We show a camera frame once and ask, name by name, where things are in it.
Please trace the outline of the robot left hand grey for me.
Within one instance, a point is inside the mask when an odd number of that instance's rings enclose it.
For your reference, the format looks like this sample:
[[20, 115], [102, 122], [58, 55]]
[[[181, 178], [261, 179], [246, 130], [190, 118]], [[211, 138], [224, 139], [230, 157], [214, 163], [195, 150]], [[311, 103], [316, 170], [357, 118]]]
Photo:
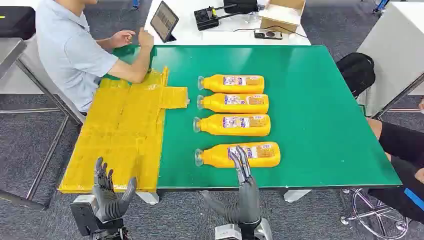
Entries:
[[92, 193], [97, 203], [98, 211], [96, 217], [101, 222], [108, 222], [119, 219], [125, 215], [130, 203], [136, 194], [137, 178], [131, 177], [127, 188], [119, 198], [114, 191], [113, 170], [107, 170], [108, 164], [103, 162], [103, 157], [99, 157], [94, 167], [94, 186]]

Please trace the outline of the person's left hand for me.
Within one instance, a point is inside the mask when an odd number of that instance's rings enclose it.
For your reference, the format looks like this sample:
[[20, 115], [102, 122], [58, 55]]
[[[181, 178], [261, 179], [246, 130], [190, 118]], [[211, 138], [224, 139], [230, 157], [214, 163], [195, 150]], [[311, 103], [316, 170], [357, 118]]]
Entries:
[[132, 38], [136, 33], [132, 30], [121, 30], [109, 38], [111, 48], [121, 48], [132, 43]]

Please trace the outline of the robot right hand grey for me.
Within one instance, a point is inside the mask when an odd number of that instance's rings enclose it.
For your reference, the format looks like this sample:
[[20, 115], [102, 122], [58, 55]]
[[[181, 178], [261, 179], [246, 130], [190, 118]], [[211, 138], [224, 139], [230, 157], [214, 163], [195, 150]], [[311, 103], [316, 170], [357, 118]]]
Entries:
[[229, 204], [217, 200], [207, 190], [200, 191], [200, 195], [212, 210], [224, 217], [231, 224], [255, 224], [261, 220], [259, 189], [252, 176], [248, 156], [237, 145], [236, 153], [229, 154], [237, 171], [239, 182], [238, 199]]

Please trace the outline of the person's right hand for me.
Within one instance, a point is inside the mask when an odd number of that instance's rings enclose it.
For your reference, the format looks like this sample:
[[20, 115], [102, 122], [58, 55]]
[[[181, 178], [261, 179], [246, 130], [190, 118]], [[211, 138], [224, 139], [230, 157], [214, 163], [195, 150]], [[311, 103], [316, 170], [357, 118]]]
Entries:
[[154, 37], [144, 27], [141, 27], [138, 33], [138, 43], [142, 49], [150, 51], [154, 46]]

